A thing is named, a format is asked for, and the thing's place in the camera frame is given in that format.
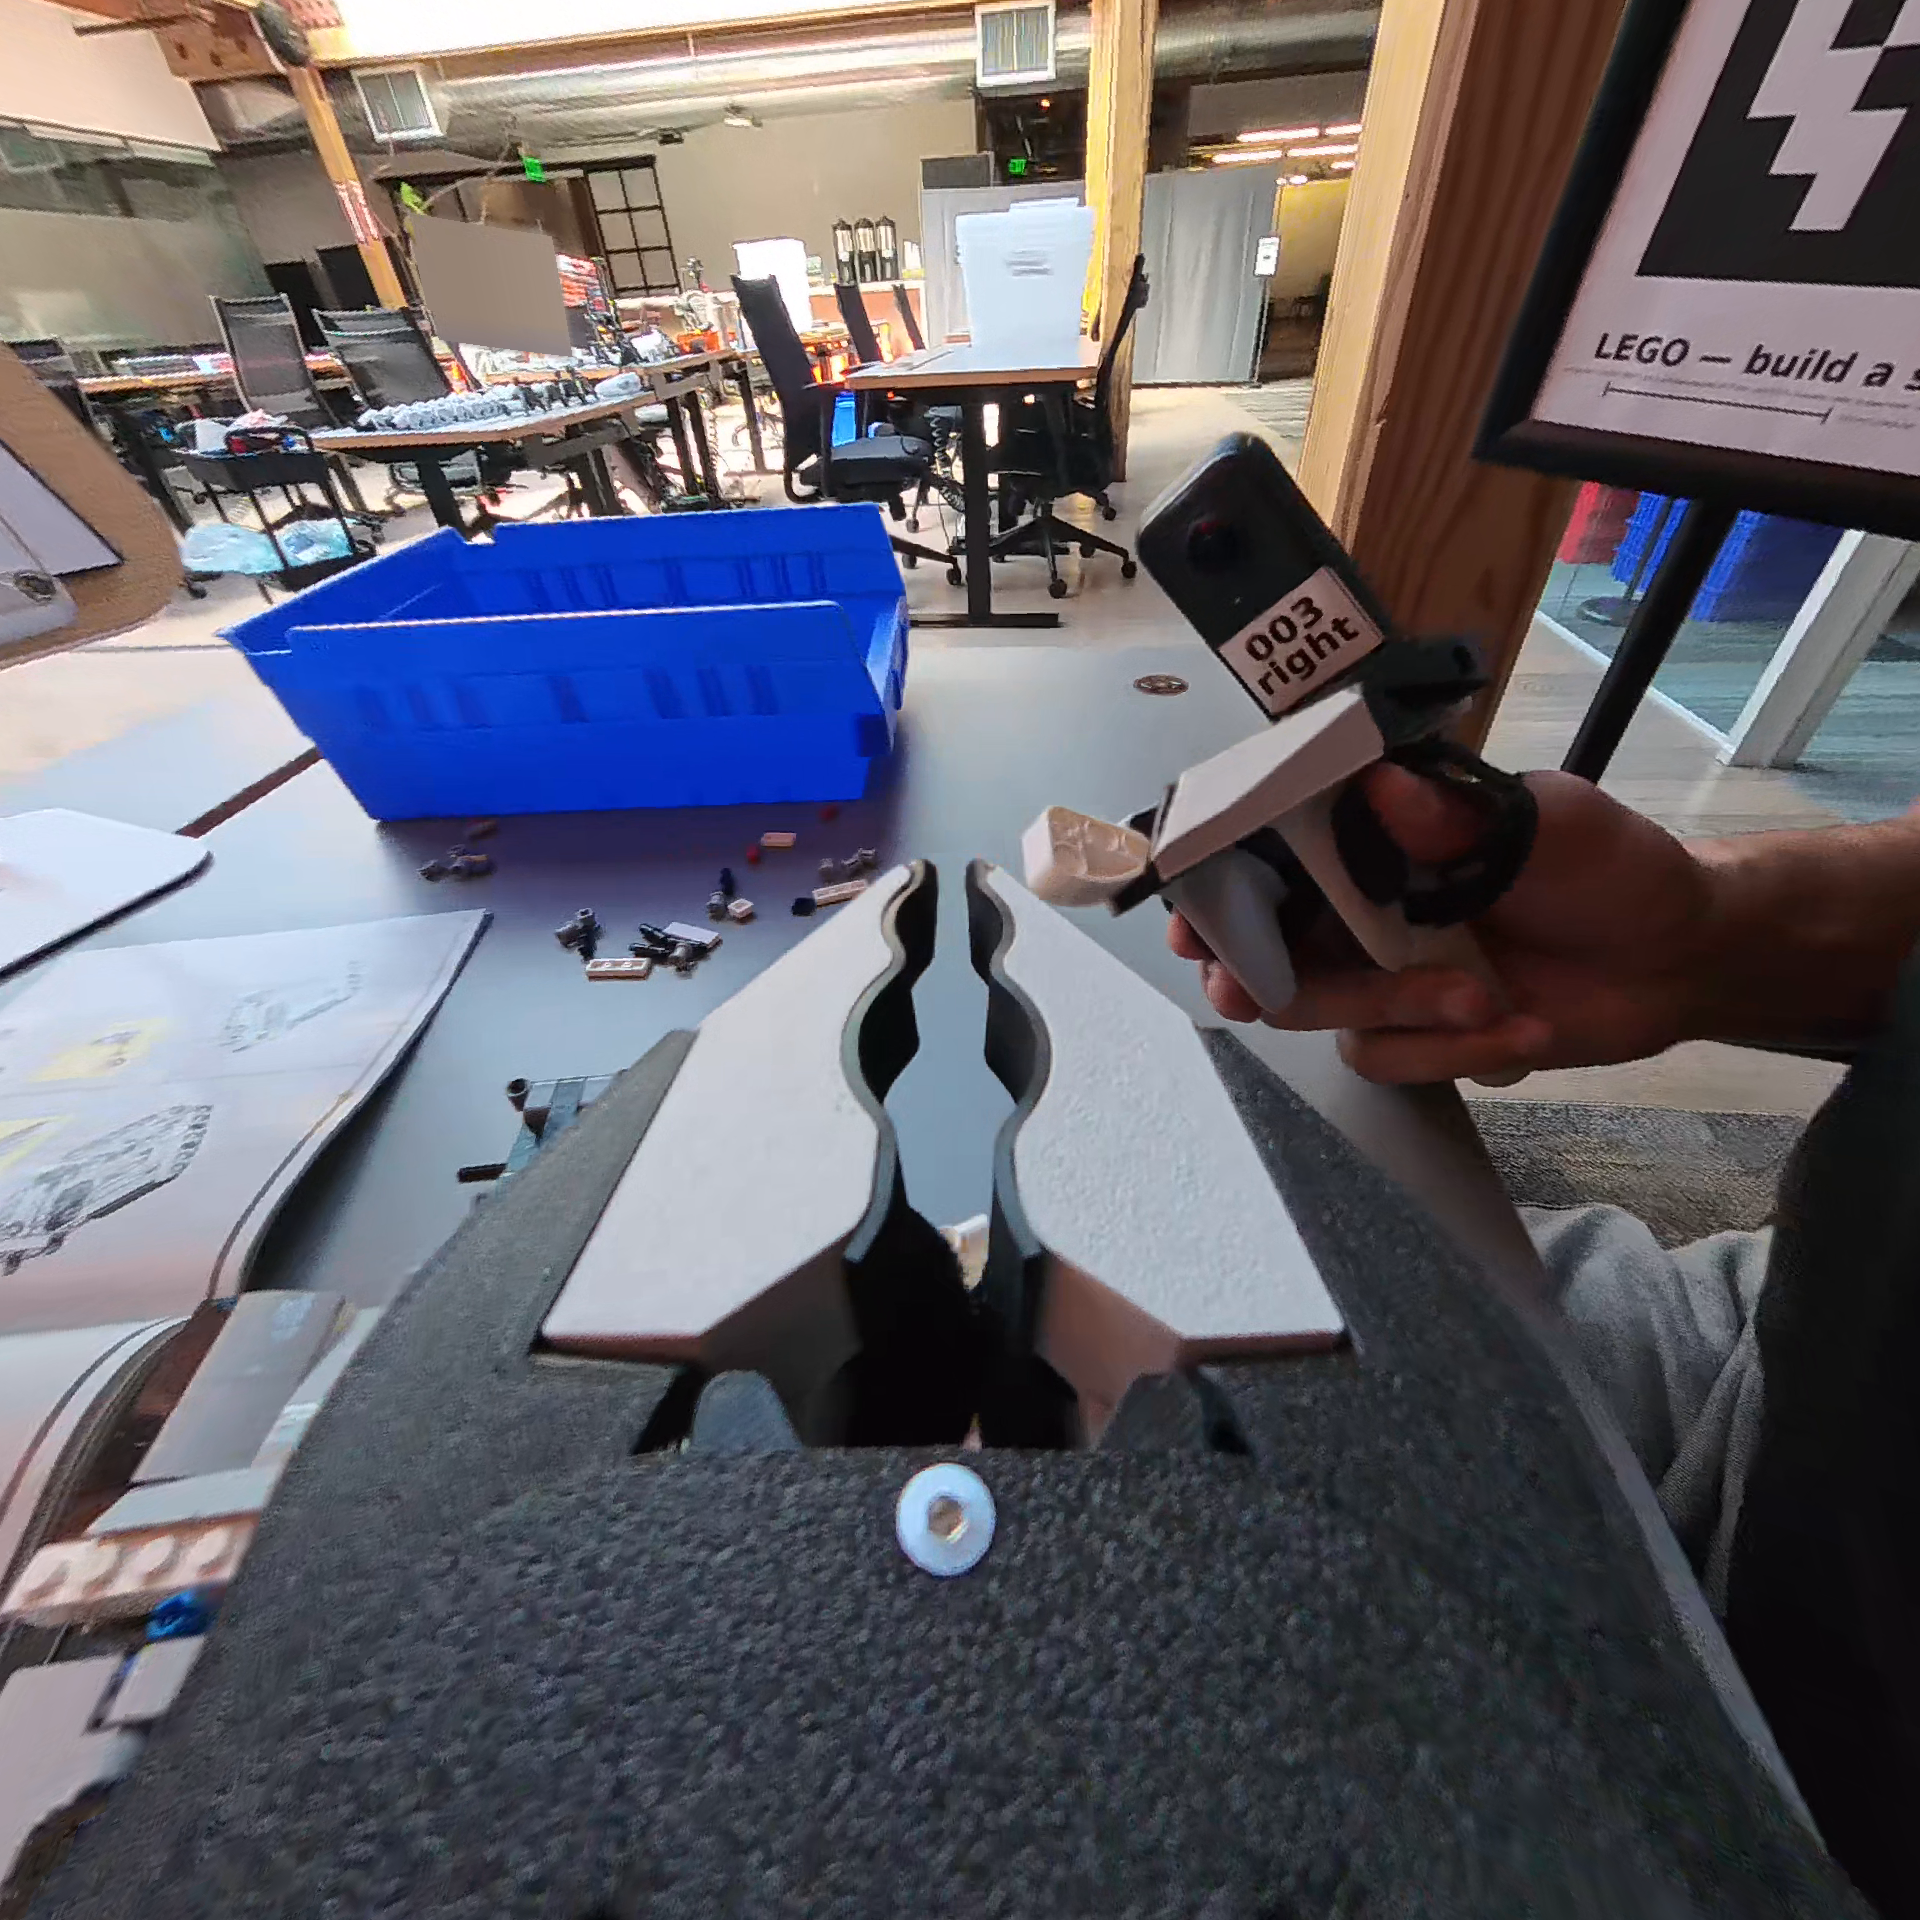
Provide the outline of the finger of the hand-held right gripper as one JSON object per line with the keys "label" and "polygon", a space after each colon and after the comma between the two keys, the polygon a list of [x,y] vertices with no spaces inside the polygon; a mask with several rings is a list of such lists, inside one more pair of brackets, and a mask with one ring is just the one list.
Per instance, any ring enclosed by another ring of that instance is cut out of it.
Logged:
{"label": "finger of the hand-held right gripper", "polygon": [[1133,911],[1383,755],[1385,737],[1366,695],[1333,693],[1189,767],[1153,815],[1146,868],[1114,896],[1109,910]]}
{"label": "finger of the hand-held right gripper", "polygon": [[1168,882],[1178,910],[1264,1017],[1298,992],[1284,910],[1302,872],[1284,847],[1221,848]]}

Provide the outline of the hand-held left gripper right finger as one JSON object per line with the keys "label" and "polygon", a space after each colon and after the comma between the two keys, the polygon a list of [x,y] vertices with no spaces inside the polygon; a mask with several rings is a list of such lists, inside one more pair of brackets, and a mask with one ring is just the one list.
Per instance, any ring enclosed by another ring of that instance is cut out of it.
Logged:
{"label": "hand-held left gripper right finger", "polygon": [[994,1150],[988,1306],[1094,1440],[1139,1379],[1326,1356],[1349,1329],[1197,1026],[1008,869],[967,868]]}

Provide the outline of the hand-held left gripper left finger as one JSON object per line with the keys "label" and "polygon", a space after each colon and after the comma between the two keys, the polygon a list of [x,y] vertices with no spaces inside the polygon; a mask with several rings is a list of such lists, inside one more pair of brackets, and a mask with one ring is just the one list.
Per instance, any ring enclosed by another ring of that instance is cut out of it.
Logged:
{"label": "hand-held left gripper left finger", "polygon": [[549,1349],[756,1373],[815,1444],[941,1440],[941,1236],[886,1109],[938,919],[938,869],[889,869],[701,1021]]}

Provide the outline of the small white lego piece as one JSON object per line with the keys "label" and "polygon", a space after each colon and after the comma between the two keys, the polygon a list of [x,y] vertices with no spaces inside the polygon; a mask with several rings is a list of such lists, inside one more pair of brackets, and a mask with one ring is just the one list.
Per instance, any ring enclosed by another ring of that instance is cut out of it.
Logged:
{"label": "small white lego piece", "polygon": [[1045,809],[1022,835],[1024,886],[1060,910],[1114,906],[1152,868],[1152,839],[1068,807]]}

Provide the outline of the scatter of small lego pieces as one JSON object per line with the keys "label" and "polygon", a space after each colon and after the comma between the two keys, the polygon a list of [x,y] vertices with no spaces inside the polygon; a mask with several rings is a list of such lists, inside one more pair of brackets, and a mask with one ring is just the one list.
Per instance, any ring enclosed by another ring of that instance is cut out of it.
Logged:
{"label": "scatter of small lego pieces", "polygon": [[731,812],[567,812],[471,821],[420,857],[438,889],[535,890],[551,940],[591,984],[695,976],[747,933],[808,928],[886,868],[874,829],[844,836],[840,805],[806,826]]}

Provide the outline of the lego instruction booklet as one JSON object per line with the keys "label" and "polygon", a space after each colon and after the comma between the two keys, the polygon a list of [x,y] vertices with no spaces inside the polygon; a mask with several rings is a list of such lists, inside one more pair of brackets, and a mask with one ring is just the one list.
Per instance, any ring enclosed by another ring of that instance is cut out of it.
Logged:
{"label": "lego instruction booklet", "polygon": [[6,1583],[137,1369],[249,1284],[484,911],[72,953],[6,1004]]}

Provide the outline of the white grey green lego vehicle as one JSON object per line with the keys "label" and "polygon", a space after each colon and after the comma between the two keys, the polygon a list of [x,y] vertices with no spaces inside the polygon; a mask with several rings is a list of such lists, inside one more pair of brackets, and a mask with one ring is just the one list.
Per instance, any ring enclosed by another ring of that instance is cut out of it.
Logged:
{"label": "white grey green lego vehicle", "polygon": [[171,1713],[380,1314],[255,1291],[6,1339],[6,1914]]}

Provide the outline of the white panel on desk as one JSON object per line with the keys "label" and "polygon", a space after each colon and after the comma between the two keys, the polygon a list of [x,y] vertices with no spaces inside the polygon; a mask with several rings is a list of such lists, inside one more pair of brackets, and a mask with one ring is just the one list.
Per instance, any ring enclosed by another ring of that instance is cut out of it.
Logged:
{"label": "white panel on desk", "polygon": [[960,212],[954,243],[967,339],[1002,368],[1076,364],[1096,212],[1071,201]]}

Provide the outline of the blue plastic bin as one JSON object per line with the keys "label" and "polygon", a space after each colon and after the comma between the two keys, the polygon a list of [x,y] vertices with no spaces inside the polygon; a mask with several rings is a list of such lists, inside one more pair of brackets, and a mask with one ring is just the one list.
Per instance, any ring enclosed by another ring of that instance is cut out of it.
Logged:
{"label": "blue plastic bin", "polygon": [[871,503],[444,530],[221,636],[384,826],[850,805],[910,666]]}

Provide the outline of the black framed marker sign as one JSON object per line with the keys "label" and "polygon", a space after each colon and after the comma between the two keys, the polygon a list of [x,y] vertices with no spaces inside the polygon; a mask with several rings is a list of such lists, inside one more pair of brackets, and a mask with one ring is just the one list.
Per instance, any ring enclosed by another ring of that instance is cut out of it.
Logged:
{"label": "black framed marker sign", "polygon": [[1475,455],[1916,541],[1916,2],[1624,8]]}

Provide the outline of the black mesh office chair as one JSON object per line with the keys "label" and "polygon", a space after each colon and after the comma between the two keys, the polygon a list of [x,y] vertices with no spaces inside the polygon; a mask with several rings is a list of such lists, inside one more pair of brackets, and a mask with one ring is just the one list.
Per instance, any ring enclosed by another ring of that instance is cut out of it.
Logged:
{"label": "black mesh office chair", "polygon": [[335,431],[351,424],[353,383],[335,359],[312,366],[289,299],[210,299],[226,343],[235,389],[251,411],[304,428]]}
{"label": "black mesh office chair", "polygon": [[453,395],[416,311],[317,311],[314,324],[366,411],[397,411]]}

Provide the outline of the wooden framed display board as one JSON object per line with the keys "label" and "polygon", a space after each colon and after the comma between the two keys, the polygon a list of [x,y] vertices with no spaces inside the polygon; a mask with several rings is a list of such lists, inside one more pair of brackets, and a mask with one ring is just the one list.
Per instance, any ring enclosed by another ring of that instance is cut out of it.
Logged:
{"label": "wooden framed display board", "polygon": [[3,350],[3,663],[127,633],[179,592],[179,543],[107,446]]}

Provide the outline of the black lego frame assembly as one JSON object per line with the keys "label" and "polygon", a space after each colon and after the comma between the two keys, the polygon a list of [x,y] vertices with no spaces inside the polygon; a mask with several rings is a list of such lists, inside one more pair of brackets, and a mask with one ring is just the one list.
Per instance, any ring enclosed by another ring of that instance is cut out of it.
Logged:
{"label": "black lego frame assembly", "polygon": [[462,1166],[454,1175],[460,1186],[491,1186],[524,1171],[542,1146],[572,1130],[578,1117],[596,1102],[613,1083],[611,1072],[528,1080],[524,1075],[505,1083],[505,1097],[517,1117],[517,1133],[509,1157],[496,1164]]}

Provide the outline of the slim wooden support post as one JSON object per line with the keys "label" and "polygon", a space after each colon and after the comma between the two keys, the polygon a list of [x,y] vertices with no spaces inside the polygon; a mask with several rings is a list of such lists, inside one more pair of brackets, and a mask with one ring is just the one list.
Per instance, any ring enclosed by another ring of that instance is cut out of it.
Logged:
{"label": "slim wooden support post", "polygon": [[1117,339],[1139,251],[1158,18],[1158,2],[1090,6],[1087,205],[1096,241],[1087,308],[1101,346]]}

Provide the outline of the white window frame bar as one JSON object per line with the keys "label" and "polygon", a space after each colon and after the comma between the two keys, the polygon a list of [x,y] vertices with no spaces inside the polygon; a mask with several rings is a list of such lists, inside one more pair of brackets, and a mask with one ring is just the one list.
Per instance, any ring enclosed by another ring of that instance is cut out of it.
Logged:
{"label": "white window frame bar", "polygon": [[1843,532],[1729,730],[1721,762],[1743,770],[1793,767],[1886,633],[1916,578],[1919,543]]}

